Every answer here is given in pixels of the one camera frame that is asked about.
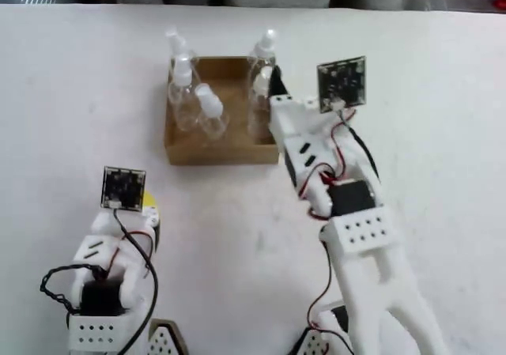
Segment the open cardboard box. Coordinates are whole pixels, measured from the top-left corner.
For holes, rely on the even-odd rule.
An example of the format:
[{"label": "open cardboard box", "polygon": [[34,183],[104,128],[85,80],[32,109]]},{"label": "open cardboard box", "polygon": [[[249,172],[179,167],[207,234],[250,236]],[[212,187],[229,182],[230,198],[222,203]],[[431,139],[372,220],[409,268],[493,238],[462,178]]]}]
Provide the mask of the open cardboard box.
[{"label": "open cardboard box", "polygon": [[200,127],[178,130],[167,100],[165,149],[173,165],[276,164],[278,148],[272,137],[256,141],[247,132],[248,63],[243,57],[200,58],[197,72],[220,97],[230,123],[225,136],[212,142]]}]

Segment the clear plastic bottle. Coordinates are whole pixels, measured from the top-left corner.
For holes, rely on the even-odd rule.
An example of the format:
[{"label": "clear plastic bottle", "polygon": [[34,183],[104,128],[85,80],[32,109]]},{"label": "clear plastic bottle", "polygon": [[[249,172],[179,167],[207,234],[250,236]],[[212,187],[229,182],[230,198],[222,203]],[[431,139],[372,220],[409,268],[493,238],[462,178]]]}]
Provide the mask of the clear plastic bottle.
[{"label": "clear plastic bottle", "polygon": [[202,108],[198,116],[198,123],[206,133],[207,138],[216,141],[225,134],[230,117],[223,110],[223,103],[220,98],[213,93],[209,85],[200,84],[195,88],[195,94]]},{"label": "clear plastic bottle", "polygon": [[198,83],[200,83],[200,78],[198,77],[198,74],[195,71],[198,63],[198,56],[190,48],[186,39],[177,32],[177,29],[174,26],[169,27],[169,29],[165,33],[165,37],[167,37],[169,46],[171,48],[171,65],[169,73],[171,75],[173,74],[174,66],[176,64],[176,57],[186,55],[187,57],[190,58],[194,75],[197,78]]},{"label": "clear plastic bottle", "polygon": [[251,90],[253,82],[255,82],[255,79],[260,74],[262,68],[265,66],[275,67],[276,55],[274,53],[274,47],[276,37],[276,31],[268,29],[267,32],[263,34],[262,39],[255,44],[253,51],[248,56],[248,61],[250,63],[250,69],[247,77],[248,91]]},{"label": "clear plastic bottle", "polygon": [[250,70],[247,76],[247,130],[255,140],[270,136],[268,95],[270,75],[276,65],[274,53],[276,36],[273,29],[267,30],[248,58]]},{"label": "clear plastic bottle", "polygon": [[264,66],[256,76],[249,99],[247,111],[247,132],[254,139],[270,137],[269,83],[271,66]]},{"label": "clear plastic bottle", "polygon": [[177,127],[181,131],[190,131],[195,128],[200,113],[200,103],[194,94],[194,71],[190,58],[179,55],[174,63],[172,81],[168,86],[168,98]]}]

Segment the table surface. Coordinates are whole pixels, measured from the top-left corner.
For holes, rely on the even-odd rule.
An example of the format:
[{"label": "table surface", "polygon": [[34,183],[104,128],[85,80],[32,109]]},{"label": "table surface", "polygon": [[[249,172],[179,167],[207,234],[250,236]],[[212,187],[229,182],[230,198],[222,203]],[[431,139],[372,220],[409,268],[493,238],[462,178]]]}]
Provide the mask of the table surface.
[{"label": "table surface", "polygon": [[[162,232],[155,316],[195,354],[286,353],[323,289],[319,224],[282,165],[174,168],[163,147],[167,25],[200,55],[245,55],[266,27],[294,96],[315,66],[366,55],[354,122],[453,353],[506,348],[506,16],[179,6],[0,6],[0,343],[65,353],[40,279],[69,263],[105,165],[147,171]],[[67,292],[72,275],[51,287]],[[325,301],[340,296],[334,283]]]}]

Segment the mounting holes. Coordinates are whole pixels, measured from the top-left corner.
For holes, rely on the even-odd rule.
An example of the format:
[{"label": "mounting holes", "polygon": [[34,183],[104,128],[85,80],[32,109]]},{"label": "mounting holes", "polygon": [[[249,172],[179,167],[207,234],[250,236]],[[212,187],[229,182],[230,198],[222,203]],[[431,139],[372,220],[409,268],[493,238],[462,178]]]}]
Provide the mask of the mounting holes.
[{"label": "mounting holes", "polygon": [[302,148],[300,148],[299,150],[299,153],[306,153],[306,151],[308,150],[308,148],[311,146],[311,144],[309,143],[304,143],[304,145],[302,146]]},{"label": "mounting holes", "polygon": [[308,160],[304,163],[304,166],[308,167],[309,165],[313,164],[316,160],[315,155],[311,155]]}]

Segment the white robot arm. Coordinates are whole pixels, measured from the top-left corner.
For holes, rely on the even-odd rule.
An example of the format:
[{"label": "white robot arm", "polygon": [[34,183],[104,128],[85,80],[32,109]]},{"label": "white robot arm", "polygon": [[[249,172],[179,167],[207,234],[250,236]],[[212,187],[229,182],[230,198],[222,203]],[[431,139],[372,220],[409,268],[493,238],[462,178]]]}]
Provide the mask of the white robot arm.
[{"label": "white robot arm", "polygon": [[[347,127],[354,111],[320,114],[314,100],[297,101],[288,94],[272,96],[270,105],[270,129],[293,185],[311,204],[310,215],[326,222],[319,238],[349,320],[347,346],[342,338],[330,336],[330,349],[336,354],[351,350],[355,355],[380,355],[380,316],[389,312],[415,339],[421,354],[448,355],[392,223],[376,166]],[[367,258],[376,261],[379,280],[365,266]],[[322,317],[320,326],[328,323],[328,317]]]},{"label": "white robot arm", "polygon": [[[42,280],[40,291],[67,309],[72,354],[187,354],[176,323],[151,319],[158,291],[152,260],[160,217],[144,182],[143,171],[106,167],[103,209],[90,234],[72,264],[50,270]],[[63,270],[75,270],[68,300],[47,288],[50,277]]]}]

